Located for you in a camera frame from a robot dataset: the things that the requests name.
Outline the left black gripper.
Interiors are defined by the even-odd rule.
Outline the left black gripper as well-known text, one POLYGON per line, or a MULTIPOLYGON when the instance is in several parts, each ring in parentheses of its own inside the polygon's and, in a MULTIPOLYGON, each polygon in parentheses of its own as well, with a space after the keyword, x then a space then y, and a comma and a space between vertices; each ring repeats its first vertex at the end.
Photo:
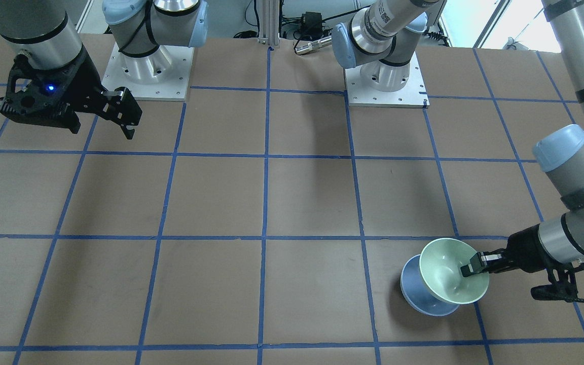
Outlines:
POLYGON ((540 224, 510 235, 505 248, 495 252, 475 253, 468 264, 461 266, 462 276, 465 278, 482 273, 498 274, 516 269, 527 273, 552 269, 555 263, 540 241, 539 226, 540 224))

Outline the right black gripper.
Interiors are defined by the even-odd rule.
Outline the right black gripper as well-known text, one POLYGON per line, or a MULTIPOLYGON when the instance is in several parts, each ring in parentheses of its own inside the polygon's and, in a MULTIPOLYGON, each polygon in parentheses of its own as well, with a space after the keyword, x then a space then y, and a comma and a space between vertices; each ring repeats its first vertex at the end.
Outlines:
POLYGON ((77 113, 91 113, 113 122, 126 139, 133 139, 143 111, 131 90, 120 86, 113 91, 103 87, 88 51, 80 46, 74 60, 57 68, 39 69, 55 72, 65 87, 62 104, 56 114, 56 126, 78 134, 81 123, 77 113))

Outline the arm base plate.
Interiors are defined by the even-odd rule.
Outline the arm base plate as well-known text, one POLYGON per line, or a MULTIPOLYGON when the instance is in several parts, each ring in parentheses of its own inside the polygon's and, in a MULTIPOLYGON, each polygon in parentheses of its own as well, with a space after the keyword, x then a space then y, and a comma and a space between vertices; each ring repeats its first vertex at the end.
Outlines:
POLYGON ((344 69, 350 106, 427 108, 425 81, 416 53, 411 61, 394 67, 380 61, 344 69))
POLYGON ((188 95, 196 48, 160 46, 152 55, 132 58, 114 44, 102 85, 125 86, 137 101, 181 101, 188 95))

